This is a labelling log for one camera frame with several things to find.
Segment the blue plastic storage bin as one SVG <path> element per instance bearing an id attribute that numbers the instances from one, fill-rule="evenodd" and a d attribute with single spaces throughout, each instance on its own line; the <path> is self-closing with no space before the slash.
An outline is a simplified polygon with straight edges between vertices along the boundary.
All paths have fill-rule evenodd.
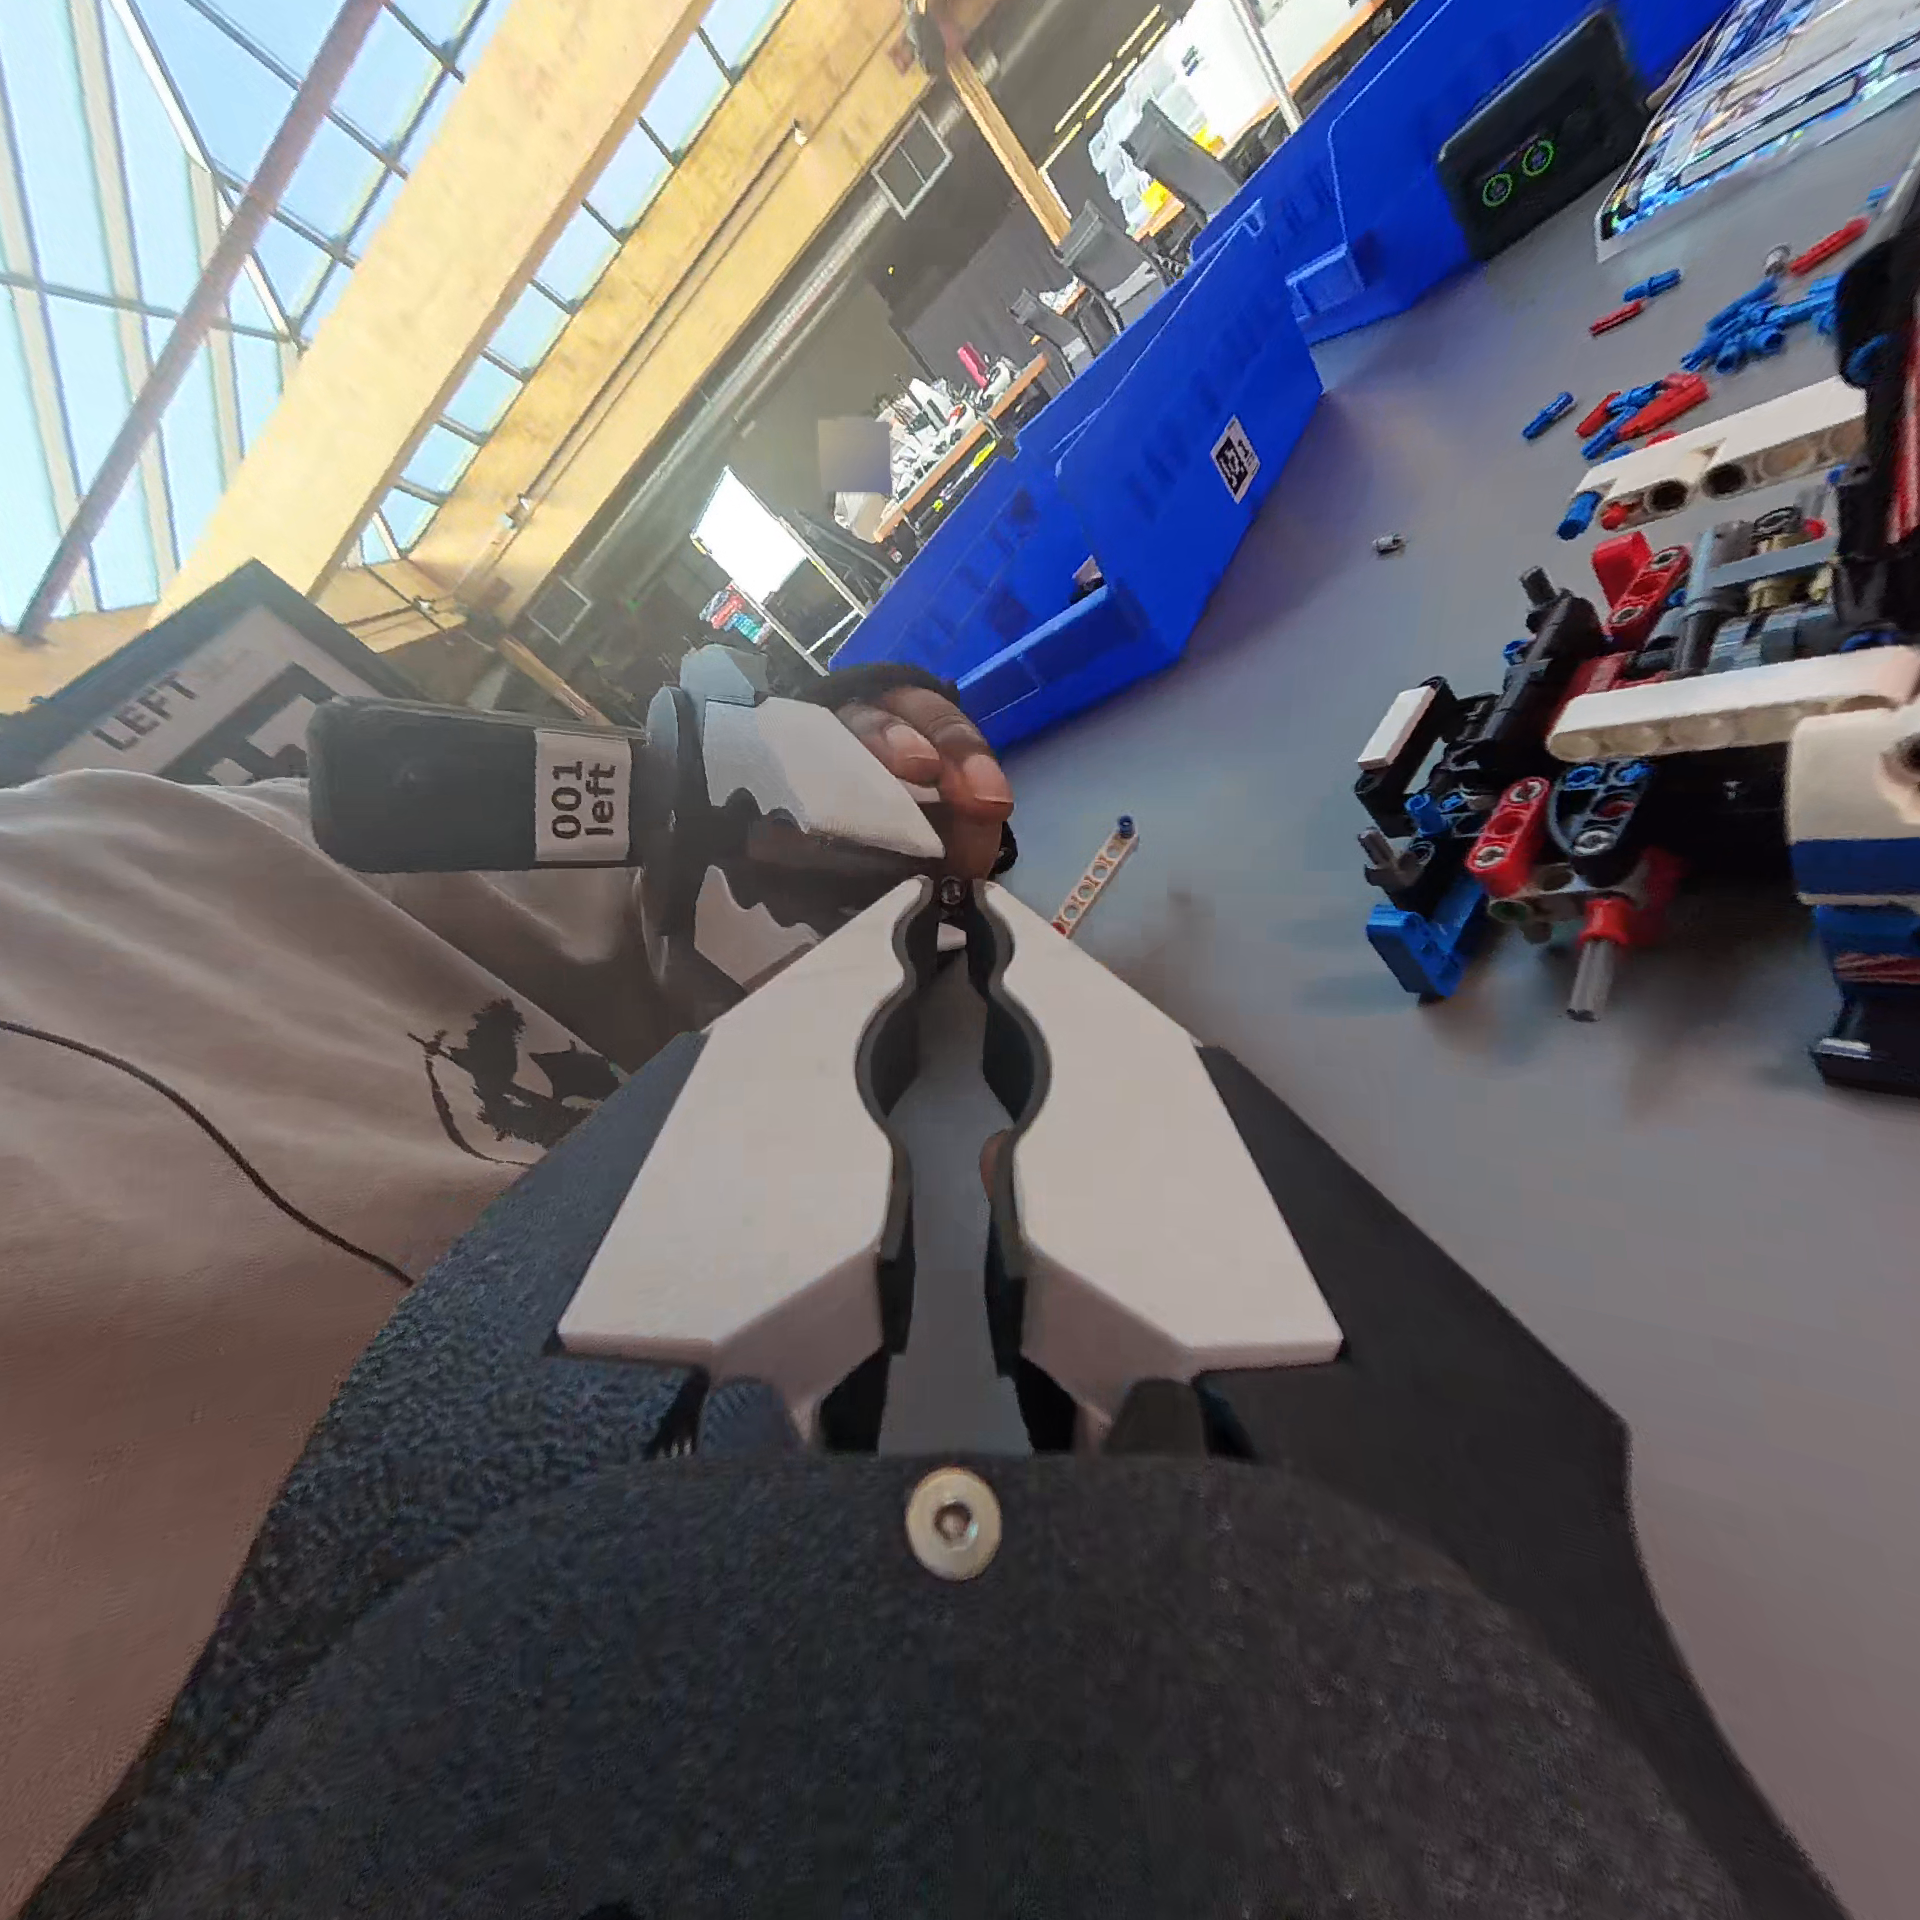
<path id="1" fill-rule="evenodd" d="M 1181 658 L 1321 398 L 1278 252 L 1233 228 L 1059 465 L 1101 576 L 1043 643 L 1072 713 Z"/>
<path id="2" fill-rule="evenodd" d="M 1047 458 L 993 459 L 832 657 L 915 665 L 999 750 L 1103 705 L 1135 635 L 1109 593 L 1073 602 L 1093 544 Z"/>
<path id="3" fill-rule="evenodd" d="M 1309 343 L 1417 304 L 1463 272 L 1463 233 L 1436 178 L 1439 147 L 1502 86 L 1597 6 L 1412 6 L 1333 86 L 1229 207 L 1191 243 L 1198 267 L 1255 215 L 1286 272 Z M 1665 80 L 1729 6 L 1622 3 L 1627 50 L 1643 83 Z"/>

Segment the black device with green rings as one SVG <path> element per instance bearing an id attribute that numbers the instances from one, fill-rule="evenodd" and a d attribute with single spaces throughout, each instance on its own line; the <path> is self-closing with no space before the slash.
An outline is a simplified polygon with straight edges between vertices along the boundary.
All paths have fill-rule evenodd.
<path id="1" fill-rule="evenodd" d="M 1439 147 L 1436 178 L 1468 258 L 1495 258 L 1617 175 L 1648 120 L 1648 86 L 1617 11 L 1597 6 Z"/>

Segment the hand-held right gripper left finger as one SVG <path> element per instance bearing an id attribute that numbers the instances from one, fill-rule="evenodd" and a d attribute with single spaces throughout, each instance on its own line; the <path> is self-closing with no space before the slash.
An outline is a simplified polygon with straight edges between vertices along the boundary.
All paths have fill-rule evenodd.
<path id="1" fill-rule="evenodd" d="M 560 1315 L 571 1358 L 776 1393 L 816 1438 L 904 1350 L 912 1171 L 893 1113 L 921 1067 L 942 907 L 908 880 L 717 1018 Z"/>

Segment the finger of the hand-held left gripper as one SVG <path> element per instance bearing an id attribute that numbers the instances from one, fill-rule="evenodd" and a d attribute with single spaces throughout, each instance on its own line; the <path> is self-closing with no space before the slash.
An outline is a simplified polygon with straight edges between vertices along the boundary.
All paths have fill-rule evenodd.
<path id="1" fill-rule="evenodd" d="M 848 889 L 776 870 L 707 870 L 693 906 L 693 945 L 719 976 L 755 992 L 828 943 L 848 916 Z"/>
<path id="2" fill-rule="evenodd" d="M 944 870 L 924 802 L 828 708 L 703 703 L 703 892 L 872 902 Z"/>

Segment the pile of blue red pins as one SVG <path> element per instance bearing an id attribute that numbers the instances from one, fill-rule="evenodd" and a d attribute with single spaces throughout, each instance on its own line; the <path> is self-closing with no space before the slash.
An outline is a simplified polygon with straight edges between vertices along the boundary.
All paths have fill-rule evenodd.
<path id="1" fill-rule="evenodd" d="M 1788 286 L 1761 280 L 1709 318 L 1693 347 L 1679 355 L 1678 371 L 1604 394 L 1574 428 L 1581 458 L 1607 465 L 1640 443 L 1670 440 L 1707 406 L 1717 380 L 1779 356 L 1804 332 L 1831 337 L 1838 289 L 1838 275 L 1798 276 Z"/>

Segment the lit computer monitor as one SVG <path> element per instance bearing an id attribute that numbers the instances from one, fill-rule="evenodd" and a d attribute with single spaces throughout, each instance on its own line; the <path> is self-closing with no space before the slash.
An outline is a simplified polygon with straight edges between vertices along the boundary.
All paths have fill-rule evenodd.
<path id="1" fill-rule="evenodd" d="M 689 537 L 760 607 L 811 564 L 805 542 L 729 467 L 717 474 Z"/>

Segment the person's left hand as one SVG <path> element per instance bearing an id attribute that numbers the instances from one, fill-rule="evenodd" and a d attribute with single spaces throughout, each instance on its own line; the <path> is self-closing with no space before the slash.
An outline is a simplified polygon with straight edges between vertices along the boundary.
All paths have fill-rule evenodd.
<path id="1" fill-rule="evenodd" d="M 915 665 L 862 663 L 830 672 L 811 699 L 915 793 L 942 840 L 945 873 L 989 880 L 1007 871 L 1014 790 L 953 686 Z"/>

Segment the cluttered background workbench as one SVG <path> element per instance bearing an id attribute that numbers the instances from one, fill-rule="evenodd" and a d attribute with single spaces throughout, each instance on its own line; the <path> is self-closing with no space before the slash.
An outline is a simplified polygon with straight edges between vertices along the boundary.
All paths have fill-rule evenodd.
<path id="1" fill-rule="evenodd" d="M 989 462 L 1014 456 L 1019 432 L 1054 394 L 1054 366 L 1044 352 L 1019 371 L 1001 363 L 977 407 L 955 402 L 945 426 L 909 436 L 904 482 L 881 504 L 868 540 L 879 546 L 925 540 Z"/>

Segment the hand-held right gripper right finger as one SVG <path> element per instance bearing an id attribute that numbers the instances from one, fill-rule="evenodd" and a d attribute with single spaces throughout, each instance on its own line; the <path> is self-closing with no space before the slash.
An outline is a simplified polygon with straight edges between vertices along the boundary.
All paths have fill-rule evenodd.
<path id="1" fill-rule="evenodd" d="M 1110 1428 L 1149 1382 L 1312 1367 L 1342 1328 L 1177 1023 L 997 882 L 966 912 L 997 1372 L 1029 1428 Z"/>

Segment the grey desk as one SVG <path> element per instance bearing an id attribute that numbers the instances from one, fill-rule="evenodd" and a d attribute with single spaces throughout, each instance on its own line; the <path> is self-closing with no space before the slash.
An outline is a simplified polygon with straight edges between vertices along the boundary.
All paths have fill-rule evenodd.
<path id="1" fill-rule="evenodd" d="M 1051 910 L 1123 812 L 1081 945 L 1236 1055 L 1625 1417 L 1648 1571 L 1725 1735 L 1852 1915 L 1916 1915 L 1916 1103 L 1823 1089 L 1833 983 L 1792 902 L 1672 906 L 1601 1020 L 1499 943 L 1422 1009 L 1369 951 L 1357 750 L 1412 681 L 1485 688 L 1556 521 L 1569 424 L 1916 147 L 1886 112 L 1668 247 L 1581 201 L 1316 347 L 1325 396 L 1169 672 L 1014 755 L 1014 887 Z M 1589 323 L 1654 272 L 1630 324 Z M 1381 560 L 1377 535 L 1405 537 Z"/>

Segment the toy brick race car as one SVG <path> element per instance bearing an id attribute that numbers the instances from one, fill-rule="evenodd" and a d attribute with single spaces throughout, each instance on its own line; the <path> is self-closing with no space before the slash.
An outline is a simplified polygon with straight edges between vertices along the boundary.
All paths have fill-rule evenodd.
<path id="1" fill-rule="evenodd" d="M 1417 681 L 1360 750 L 1366 943 L 1417 1002 L 1508 926 L 1595 1023 L 1687 880 L 1785 878 L 1839 996 L 1815 1070 L 1916 1098 L 1916 166 L 1761 280 L 1823 275 L 1831 337 L 1581 475 L 1597 598 L 1532 569 L 1499 684 Z"/>

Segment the tan beam with blue pin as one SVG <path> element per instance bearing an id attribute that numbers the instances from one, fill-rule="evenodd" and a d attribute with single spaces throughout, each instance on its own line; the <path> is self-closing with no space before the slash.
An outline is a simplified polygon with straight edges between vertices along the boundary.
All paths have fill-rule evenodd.
<path id="1" fill-rule="evenodd" d="M 1139 824 L 1132 815 L 1117 817 L 1113 831 L 1094 848 L 1077 882 L 1067 889 L 1051 926 L 1065 938 L 1073 940 L 1081 926 L 1093 914 L 1094 906 L 1110 889 L 1113 880 L 1140 847 Z"/>

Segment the grey office chair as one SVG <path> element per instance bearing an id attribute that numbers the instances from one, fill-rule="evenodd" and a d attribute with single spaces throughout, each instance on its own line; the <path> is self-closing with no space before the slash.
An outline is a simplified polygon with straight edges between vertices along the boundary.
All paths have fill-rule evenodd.
<path id="1" fill-rule="evenodd" d="M 1099 203 L 1085 201 L 1067 223 L 1054 256 L 1085 291 L 1081 307 L 1091 321 L 1077 321 L 1094 352 L 1116 345 L 1132 321 L 1175 286 L 1177 272 Z"/>

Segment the glossy printed sheet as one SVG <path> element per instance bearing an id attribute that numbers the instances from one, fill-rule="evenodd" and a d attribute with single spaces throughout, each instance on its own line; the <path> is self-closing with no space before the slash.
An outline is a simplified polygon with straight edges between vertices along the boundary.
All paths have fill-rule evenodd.
<path id="1" fill-rule="evenodd" d="M 1916 90 L 1916 3 L 1732 6 L 1595 209 L 1597 262 L 1846 138 Z"/>

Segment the person's beige sweatshirt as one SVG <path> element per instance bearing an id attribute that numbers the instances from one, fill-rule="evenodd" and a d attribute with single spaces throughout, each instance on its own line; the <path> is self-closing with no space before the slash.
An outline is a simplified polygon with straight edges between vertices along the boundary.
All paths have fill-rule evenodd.
<path id="1" fill-rule="evenodd" d="M 1 796 L 5 1915 L 401 1287 L 673 1031 L 630 871 L 367 878 L 307 785 Z"/>

